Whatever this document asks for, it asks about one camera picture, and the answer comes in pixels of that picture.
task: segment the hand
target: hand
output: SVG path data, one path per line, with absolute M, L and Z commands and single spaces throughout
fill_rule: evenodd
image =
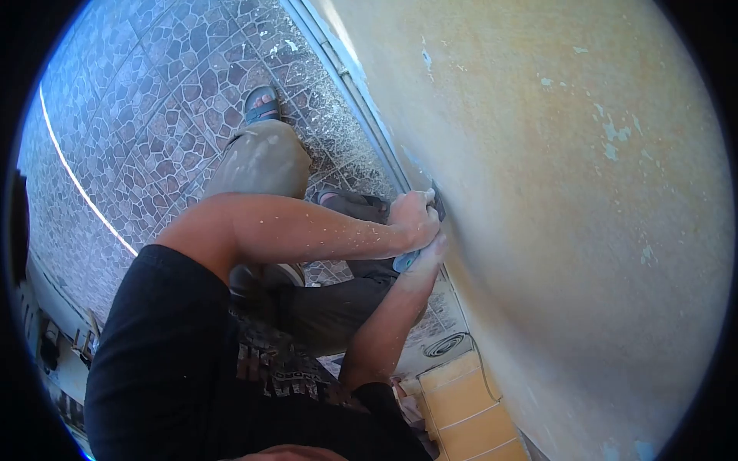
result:
M 387 225 L 407 236 L 407 248 L 404 252 L 425 248 L 438 234 L 441 225 L 438 212 L 428 206 L 434 197 L 433 189 L 426 192 L 411 190 L 407 194 L 398 195 L 392 203 Z
M 438 273 L 438 267 L 446 257 L 446 251 L 449 249 L 449 241 L 443 231 L 438 231 L 430 245 L 420 251 L 418 258 L 413 264 L 402 273 L 401 277 L 414 277 L 431 274 L 432 279 Z

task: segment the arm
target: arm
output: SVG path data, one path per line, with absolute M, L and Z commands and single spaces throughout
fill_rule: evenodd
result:
M 439 232 L 351 339 L 339 375 L 350 391 L 367 383 L 390 383 L 407 334 L 428 303 L 447 246 Z
M 156 239 L 228 283 L 241 263 L 385 259 L 426 246 L 438 231 L 433 193 L 401 194 L 392 224 L 349 218 L 278 195 L 220 194 L 203 200 Z

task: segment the dark pants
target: dark pants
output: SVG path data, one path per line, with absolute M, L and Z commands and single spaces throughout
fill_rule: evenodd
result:
M 257 122 L 239 131 L 228 144 L 205 195 L 241 192 L 303 198 L 310 162 L 289 125 L 275 120 Z M 348 203 L 341 196 L 325 200 L 323 206 L 379 222 L 376 208 Z M 288 280 L 265 286 L 241 270 L 236 277 L 238 289 L 232 287 L 238 293 L 233 297 L 234 308 L 293 335 L 315 356 L 341 353 L 399 275 L 391 259 L 347 263 L 353 280 L 315 288 L 294 286 Z

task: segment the scraper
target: scraper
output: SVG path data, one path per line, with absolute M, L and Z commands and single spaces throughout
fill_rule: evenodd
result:
M 431 183 L 430 187 L 435 191 L 435 197 L 430 203 L 430 206 L 435 208 L 435 211 L 438 212 L 438 220 L 440 222 L 444 222 L 444 218 L 446 217 L 446 209 L 444 208 L 444 202 L 441 200 L 441 195 L 438 193 L 438 188 L 435 185 L 435 181 Z M 413 262 L 415 262 L 415 259 L 417 259 L 419 255 L 420 250 L 415 250 L 414 252 L 402 254 L 396 257 L 395 260 L 392 262 L 392 268 L 400 273 L 405 272 L 410 266 L 413 265 Z

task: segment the orange tile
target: orange tile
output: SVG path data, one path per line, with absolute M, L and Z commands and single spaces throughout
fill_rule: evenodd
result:
M 433 416 L 428 411 L 428 404 L 426 403 L 423 395 L 415 394 L 415 399 L 417 399 L 418 401 L 418 408 L 420 409 L 420 413 L 423 415 L 423 418 L 425 418 L 425 430 L 428 432 L 437 431 L 435 427 L 435 420 L 433 419 Z
M 495 404 L 484 387 L 480 370 L 426 392 L 425 398 L 438 428 L 450 426 Z
M 420 375 L 420 384 L 425 392 L 430 392 L 436 387 L 443 386 L 478 367 L 479 356 L 475 350 L 470 350 L 450 362 Z
M 528 461 L 523 446 L 519 440 L 513 440 L 503 446 L 497 447 L 489 453 L 474 458 L 474 461 Z
M 517 438 L 515 426 L 501 404 L 439 431 L 450 461 L 462 461 Z

